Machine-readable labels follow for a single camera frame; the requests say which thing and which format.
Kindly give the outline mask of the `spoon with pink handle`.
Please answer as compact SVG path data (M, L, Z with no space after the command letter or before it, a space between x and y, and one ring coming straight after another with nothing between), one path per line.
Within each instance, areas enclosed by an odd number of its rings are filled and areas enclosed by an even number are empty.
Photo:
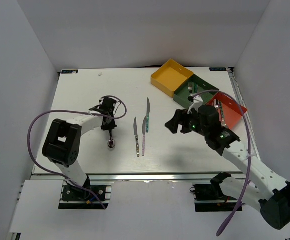
M214 102L213 102L213 106L214 106L217 110L220 109L220 103L219 103L219 101L218 101L217 99L214 100Z

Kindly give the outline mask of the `spoon with black patterned handle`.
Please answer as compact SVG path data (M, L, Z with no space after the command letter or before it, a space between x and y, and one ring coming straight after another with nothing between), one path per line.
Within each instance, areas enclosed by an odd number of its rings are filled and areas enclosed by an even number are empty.
M113 139L112 130L108 130L108 133L109 133L109 140L107 142L107 146L108 148L113 149L116 145L116 142Z

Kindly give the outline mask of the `fork with black patterned handle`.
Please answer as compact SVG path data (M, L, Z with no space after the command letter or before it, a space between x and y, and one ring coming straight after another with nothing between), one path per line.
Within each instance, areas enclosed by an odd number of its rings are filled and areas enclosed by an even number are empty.
M193 92L193 83L192 83L192 82L189 82L189 83L188 83L188 91L189 91L190 93Z

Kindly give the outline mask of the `spoon with green handle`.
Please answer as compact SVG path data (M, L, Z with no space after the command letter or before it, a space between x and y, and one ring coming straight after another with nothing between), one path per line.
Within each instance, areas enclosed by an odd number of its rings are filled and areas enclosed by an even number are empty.
M224 111L222 107L221 101L219 101L219 110L220 110L220 115L221 115L221 121L222 121L222 126L225 128L228 128L226 122L225 122L225 117L224 117Z

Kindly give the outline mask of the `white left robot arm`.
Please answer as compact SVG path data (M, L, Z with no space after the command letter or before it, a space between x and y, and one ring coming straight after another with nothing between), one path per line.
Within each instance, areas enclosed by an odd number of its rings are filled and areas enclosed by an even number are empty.
M100 128L109 133L108 148L114 148L112 130L116 127L113 119L116 103L117 101L110 97L103 97L99 105L91 108L96 115L89 113L67 121L55 119L49 128L42 155L68 177L66 183L73 187L73 194L78 199L84 200L90 195L89 178L77 160L81 136Z

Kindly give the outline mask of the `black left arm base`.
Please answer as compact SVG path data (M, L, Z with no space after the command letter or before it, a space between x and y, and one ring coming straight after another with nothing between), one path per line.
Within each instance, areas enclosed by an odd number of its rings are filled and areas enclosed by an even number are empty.
M111 186L108 184L91 184L90 190L97 196L69 184L63 183L58 209L61 210L105 210L111 197Z

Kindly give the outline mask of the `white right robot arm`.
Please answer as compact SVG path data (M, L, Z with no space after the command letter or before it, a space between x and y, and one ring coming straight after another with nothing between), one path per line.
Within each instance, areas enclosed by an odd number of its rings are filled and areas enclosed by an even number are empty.
M248 154L239 137L222 126L219 114L210 105L198 109L178 109L165 124L173 134L182 126L181 133L195 132L204 137L206 144L221 157L234 164L254 183L247 186L241 202L262 215L274 229L281 230L290 223L290 182L277 175L257 157Z

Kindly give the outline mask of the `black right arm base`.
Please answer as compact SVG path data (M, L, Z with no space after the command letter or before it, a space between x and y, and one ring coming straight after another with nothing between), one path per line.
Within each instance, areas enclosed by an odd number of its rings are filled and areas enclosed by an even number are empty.
M232 212L237 200L228 196L216 196L211 184L195 184L189 191L194 196L196 213Z

